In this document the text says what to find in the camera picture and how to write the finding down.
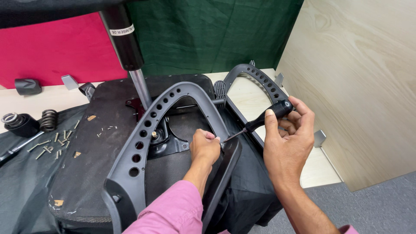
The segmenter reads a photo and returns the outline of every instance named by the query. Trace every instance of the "wooden wall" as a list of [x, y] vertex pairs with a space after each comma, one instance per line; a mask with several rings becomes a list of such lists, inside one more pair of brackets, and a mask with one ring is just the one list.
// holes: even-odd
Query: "wooden wall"
[[305, 0], [279, 72], [351, 191], [416, 170], [414, 0]]

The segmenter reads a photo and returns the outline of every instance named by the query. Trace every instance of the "bolt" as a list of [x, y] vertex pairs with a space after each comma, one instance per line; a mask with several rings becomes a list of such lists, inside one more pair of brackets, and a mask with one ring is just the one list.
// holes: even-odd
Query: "bolt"
[[34, 147], [30, 148], [29, 150], [27, 150], [28, 152], [32, 151], [34, 148], [36, 148], [36, 146], [38, 146], [39, 144], [36, 144]]
[[44, 149], [44, 150], [46, 150], [48, 153], [52, 153], [52, 151], [50, 151], [50, 150], [48, 149], [48, 146], [44, 146], [44, 147], [43, 147], [43, 149]]
[[51, 140], [47, 140], [45, 142], [39, 143], [38, 145], [46, 144], [46, 143], [49, 143], [49, 142], [51, 142]]
[[42, 156], [42, 154], [43, 153], [45, 153], [46, 152], [46, 150], [42, 150], [42, 152], [36, 157], [36, 160], [38, 159], [38, 158], [40, 158], [40, 156]]
[[78, 124], [79, 124], [79, 120], [77, 121], [77, 124], [75, 125], [74, 129], [77, 129]]
[[62, 143], [60, 140], [58, 140], [59, 144], [61, 144], [61, 146], [64, 146], [65, 144]]

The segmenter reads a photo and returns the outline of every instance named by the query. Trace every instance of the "gray carpet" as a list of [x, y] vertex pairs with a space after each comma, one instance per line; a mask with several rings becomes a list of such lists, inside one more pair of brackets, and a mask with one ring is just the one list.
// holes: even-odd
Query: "gray carpet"
[[[352, 224], [360, 234], [416, 234], [416, 172], [350, 192], [344, 183], [305, 189], [337, 226]], [[295, 233], [284, 211], [250, 234]]]

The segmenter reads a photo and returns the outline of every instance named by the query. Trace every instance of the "coil spring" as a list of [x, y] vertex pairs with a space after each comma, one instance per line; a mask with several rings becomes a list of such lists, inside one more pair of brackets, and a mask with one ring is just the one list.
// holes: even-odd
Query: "coil spring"
[[58, 113], [55, 110], [47, 109], [42, 112], [40, 119], [40, 130], [50, 132], [56, 129]]
[[16, 113], [10, 113], [7, 114], [5, 116], [3, 116], [3, 118], [1, 119], [1, 121], [5, 124], [8, 125], [9, 127], [18, 127], [21, 124], [23, 124], [25, 122], [26, 118], [24, 115], [20, 115], [20, 114], [16, 114]]

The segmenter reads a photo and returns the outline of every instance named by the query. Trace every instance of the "fingernail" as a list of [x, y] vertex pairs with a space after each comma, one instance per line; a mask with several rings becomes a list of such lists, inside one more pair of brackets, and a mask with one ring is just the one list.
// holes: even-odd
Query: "fingernail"
[[275, 113], [271, 109], [266, 110], [266, 116], [274, 115]]

